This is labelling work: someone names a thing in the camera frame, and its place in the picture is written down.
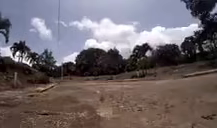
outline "green tree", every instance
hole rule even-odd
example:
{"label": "green tree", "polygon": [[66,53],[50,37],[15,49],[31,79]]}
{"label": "green tree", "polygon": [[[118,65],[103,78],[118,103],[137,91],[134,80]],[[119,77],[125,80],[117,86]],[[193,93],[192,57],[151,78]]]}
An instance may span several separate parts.
{"label": "green tree", "polygon": [[75,75],[75,64],[73,62],[67,62],[63,64],[64,76]]}
{"label": "green tree", "polygon": [[26,61],[28,61],[30,64],[37,64],[40,61],[40,56],[36,52],[29,52],[27,56],[25,57]]}
{"label": "green tree", "polygon": [[115,75],[125,70],[125,61],[117,49],[110,49],[101,57],[99,67],[102,67],[103,74]]}
{"label": "green tree", "polygon": [[196,61],[196,42],[193,36],[186,37],[181,44],[181,50],[187,62]]}
{"label": "green tree", "polygon": [[196,31],[196,45],[202,58],[217,58],[217,11],[213,12],[217,0],[181,0],[192,16],[201,22],[201,30]]}
{"label": "green tree", "polygon": [[0,13],[0,34],[5,37],[5,42],[9,41],[9,30],[11,28],[11,22],[7,18],[3,18]]}
{"label": "green tree", "polygon": [[176,44],[160,45],[154,51],[156,62],[160,66],[177,65],[181,51]]}
{"label": "green tree", "polygon": [[53,52],[45,49],[38,57],[38,62],[32,65],[33,68],[46,73],[48,76],[55,77],[57,75],[56,60],[53,56]]}
{"label": "green tree", "polygon": [[98,48],[89,48],[81,51],[76,57],[77,73],[85,76],[102,74],[100,61],[104,55],[106,55],[106,52]]}
{"label": "green tree", "polygon": [[141,65],[142,62],[139,61],[144,60],[143,58],[147,58],[146,54],[149,51],[152,52],[153,49],[148,43],[144,43],[142,45],[136,45],[133,49],[131,56],[127,60],[126,71],[134,71],[137,69],[138,70],[141,69],[141,67],[143,67]]}
{"label": "green tree", "polygon": [[10,49],[13,57],[18,54],[18,62],[23,62],[24,57],[31,51],[25,41],[15,42]]}

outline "pole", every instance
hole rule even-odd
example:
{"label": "pole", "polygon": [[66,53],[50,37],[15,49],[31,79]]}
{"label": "pole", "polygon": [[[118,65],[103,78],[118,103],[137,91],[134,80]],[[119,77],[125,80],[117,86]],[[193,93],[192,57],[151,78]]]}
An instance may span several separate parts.
{"label": "pole", "polygon": [[17,76],[18,76],[18,73],[15,72],[14,73],[14,87],[16,88],[16,85],[17,85]]}
{"label": "pole", "polygon": [[[57,23],[57,42],[58,42],[58,51],[60,45],[60,19],[61,19],[61,0],[58,0],[58,23]],[[61,80],[63,80],[63,62],[61,62]]]}

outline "road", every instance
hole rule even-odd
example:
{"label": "road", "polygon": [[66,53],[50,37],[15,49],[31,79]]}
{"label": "road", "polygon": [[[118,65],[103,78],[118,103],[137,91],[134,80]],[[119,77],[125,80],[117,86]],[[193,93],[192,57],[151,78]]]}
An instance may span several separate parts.
{"label": "road", "polygon": [[0,92],[0,128],[217,128],[217,74],[31,90]]}

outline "white cloud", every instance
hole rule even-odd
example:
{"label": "white cloud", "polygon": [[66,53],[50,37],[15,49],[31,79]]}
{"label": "white cloud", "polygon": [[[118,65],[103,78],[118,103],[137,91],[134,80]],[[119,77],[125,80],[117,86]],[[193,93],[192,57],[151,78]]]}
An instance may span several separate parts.
{"label": "white cloud", "polygon": [[30,32],[39,33],[40,38],[43,40],[52,40],[52,31],[46,26],[44,19],[40,19],[37,17],[32,18],[31,25],[33,26],[33,28],[29,30]]}
{"label": "white cloud", "polygon": [[63,27],[68,27],[68,24],[66,24],[64,21],[56,21],[56,24],[60,23]]}
{"label": "white cloud", "polygon": [[34,28],[31,28],[29,31],[37,33],[36,29],[34,29]]}
{"label": "white cloud", "polygon": [[74,52],[71,55],[68,55],[66,57],[63,58],[63,62],[74,62],[75,63],[75,58],[78,56],[78,52]]}
{"label": "white cloud", "polygon": [[81,21],[71,22],[69,25],[79,30],[88,30],[92,38],[85,41],[84,48],[96,47],[108,50],[116,47],[126,58],[135,45],[148,42],[156,47],[160,44],[180,44],[186,36],[192,35],[198,29],[198,24],[187,27],[165,28],[156,26],[150,31],[137,31],[137,22],[131,24],[116,24],[108,18],[99,22],[84,17]]}
{"label": "white cloud", "polygon": [[[11,50],[10,50],[10,47],[11,47],[11,46],[0,47],[1,56],[4,56],[4,57],[11,57],[13,60],[18,61],[18,58],[17,58],[17,57],[14,58],[14,57],[12,56],[12,52],[11,52]],[[23,59],[23,63],[28,64],[28,65],[31,65],[31,64],[29,64],[29,62],[27,62],[25,59]]]}

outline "sky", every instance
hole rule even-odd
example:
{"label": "sky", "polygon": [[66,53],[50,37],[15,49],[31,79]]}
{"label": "sky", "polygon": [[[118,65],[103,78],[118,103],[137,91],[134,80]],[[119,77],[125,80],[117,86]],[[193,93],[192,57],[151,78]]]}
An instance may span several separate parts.
{"label": "sky", "polygon": [[[75,60],[83,49],[117,48],[125,58],[135,45],[148,42],[180,45],[198,29],[180,0],[0,0],[0,12],[12,23],[10,42],[0,37],[1,54],[25,40],[38,53],[53,51],[60,64]],[[58,42],[60,25],[60,42]]]}

